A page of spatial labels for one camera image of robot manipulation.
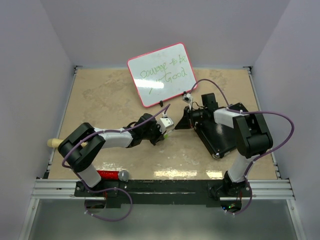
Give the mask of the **pink framed whiteboard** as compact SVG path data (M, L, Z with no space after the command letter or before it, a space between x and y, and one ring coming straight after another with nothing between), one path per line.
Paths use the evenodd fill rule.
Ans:
M182 42L133 57L127 61L127 67L145 108L180 96L196 84L187 48Z

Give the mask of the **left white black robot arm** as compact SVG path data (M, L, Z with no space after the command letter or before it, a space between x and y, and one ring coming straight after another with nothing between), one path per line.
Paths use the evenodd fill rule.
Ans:
M165 139L167 128L173 125L171 118L155 119L149 113L143 114L134 126L120 129L95 128L88 122L81 124L58 146L63 163L78 175L86 184L86 191L99 196L104 190L102 177L93 166L93 161L104 148L133 148L142 141L152 145Z

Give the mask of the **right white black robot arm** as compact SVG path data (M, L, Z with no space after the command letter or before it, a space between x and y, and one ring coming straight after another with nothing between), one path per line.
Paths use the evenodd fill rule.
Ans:
M261 113L248 113L237 103L227 107L218 105L214 93L201 96L202 106L193 108L192 95L184 92L187 106L175 126L177 130L194 129L214 159L221 159L230 151L237 151L237 158L224 174L221 186L214 189L233 197L247 186L246 177L254 157L261 156L273 146L273 139Z

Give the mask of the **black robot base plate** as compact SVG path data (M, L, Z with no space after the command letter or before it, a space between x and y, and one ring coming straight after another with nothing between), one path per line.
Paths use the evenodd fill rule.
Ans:
M86 199L93 205L94 200L102 200L107 208L136 205L205 205L220 207L234 201L238 209L240 200L250 197L249 186L245 183L225 190L222 180L119 180L103 179L94 188L87 190L81 181L74 189L75 197Z

